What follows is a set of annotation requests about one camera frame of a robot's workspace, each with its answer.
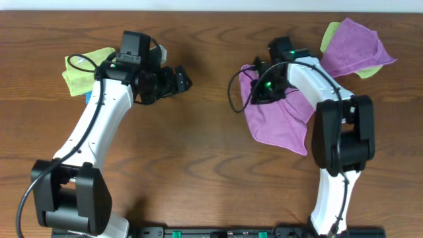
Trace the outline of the purple microfiber cloth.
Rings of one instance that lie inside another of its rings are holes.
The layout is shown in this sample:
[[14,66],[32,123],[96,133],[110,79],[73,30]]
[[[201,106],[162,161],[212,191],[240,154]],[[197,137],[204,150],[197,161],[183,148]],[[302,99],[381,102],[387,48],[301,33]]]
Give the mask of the purple microfiber cloth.
[[297,89],[286,93],[285,99],[270,104],[249,104],[247,124],[256,141],[306,155],[307,123],[315,110]]

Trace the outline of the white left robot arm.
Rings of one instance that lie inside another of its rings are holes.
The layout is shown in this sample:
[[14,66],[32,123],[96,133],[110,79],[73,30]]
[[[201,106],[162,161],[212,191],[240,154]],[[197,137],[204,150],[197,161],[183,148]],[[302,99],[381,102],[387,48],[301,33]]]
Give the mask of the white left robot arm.
[[78,237],[127,237],[130,223],[112,211],[102,176],[114,134],[133,104],[150,105],[186,92],[182,66],[166,65],[166,51],[140,32],[125,31],[119,52],[94,64],[91,99],[75,129],[50,161],[38,160],[27,194],[42,227]]

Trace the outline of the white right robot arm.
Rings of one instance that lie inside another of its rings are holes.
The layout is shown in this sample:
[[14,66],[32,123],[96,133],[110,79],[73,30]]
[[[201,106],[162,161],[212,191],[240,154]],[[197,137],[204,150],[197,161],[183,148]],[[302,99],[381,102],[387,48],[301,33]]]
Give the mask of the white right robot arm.
[[342,88],[308,50],[272,50],[272,61],[255,58],[258,79],[249,83],[245,108],[270,106],[301,93],[315,111],[311,139],[320,168],[319,191],[301,237],[373,237],[374,231],[352,229],[346,213],[352,190],[375,153],[373,103]]

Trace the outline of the blue folded cloth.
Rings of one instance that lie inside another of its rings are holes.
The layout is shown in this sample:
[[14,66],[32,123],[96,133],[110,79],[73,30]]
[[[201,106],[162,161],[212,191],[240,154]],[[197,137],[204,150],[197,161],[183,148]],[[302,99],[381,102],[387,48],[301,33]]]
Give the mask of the blue folded cloth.
[[87,92],[87,93],[85,93],[85,103],[86,104],[89,104],[89,101],[90,101],[90,99],[91,99],[91,91],[90,92]]

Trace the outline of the light green cloth under purple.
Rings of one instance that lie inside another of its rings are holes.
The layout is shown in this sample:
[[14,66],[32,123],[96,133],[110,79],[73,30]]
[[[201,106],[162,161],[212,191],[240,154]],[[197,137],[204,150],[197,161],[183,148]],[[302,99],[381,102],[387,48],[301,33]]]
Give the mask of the light green cloth under purple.
[[[323,39],[321,41],[320,51],[322,53],[325,53],[326,49],[328,48],[328,45],[330,44],[339,26],[340,26],[339,22],[331,22],[328,25],[323,35]],[[382,68],[382,65],[377,67],[367,67],[361,70],[356,70],[354,73],[357,74],[361,79],[366,79],[368,77],[375,75],[381,68]]]

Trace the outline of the yellow-green folded cloth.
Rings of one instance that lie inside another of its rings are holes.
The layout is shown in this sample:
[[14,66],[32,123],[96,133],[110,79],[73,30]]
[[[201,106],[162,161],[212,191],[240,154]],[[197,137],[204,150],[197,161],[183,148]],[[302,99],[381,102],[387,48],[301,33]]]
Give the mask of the yellow-green folded cloth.
[[[99,66],[111,53],[116,50],[111,47],[101,48],[93,52],[85,53],[84,56],[87,56],[93,60],[97,66]],[[70,59],[70,62],[81,69],[89,70],[89,72],[80,71],[75,69],[67,62],[68,57],[65,56],[65,67],[66,70],[62,73],[65,82],[67,83],[70,95],[72,97],[83,95],[85,93],[91,92],[93,89],[94,73],[95,69],[93,65],[88,62],[86,59],[81,58],[80,56],[75,56]]]

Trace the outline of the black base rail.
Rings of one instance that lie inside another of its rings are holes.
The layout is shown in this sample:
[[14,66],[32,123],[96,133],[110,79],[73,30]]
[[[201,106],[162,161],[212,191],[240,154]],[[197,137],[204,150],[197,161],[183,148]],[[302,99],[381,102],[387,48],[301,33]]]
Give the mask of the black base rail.
[[[51,238],[89,237],[54,229]],[[272,229],[165,229],[163,227],[131,228],[129,238],[312,238],[312,237],[349,237],[349,238],[386,238],[381,228],[351,228],[335,235],[317,235],[311,228],[293,225],[279,226]]]

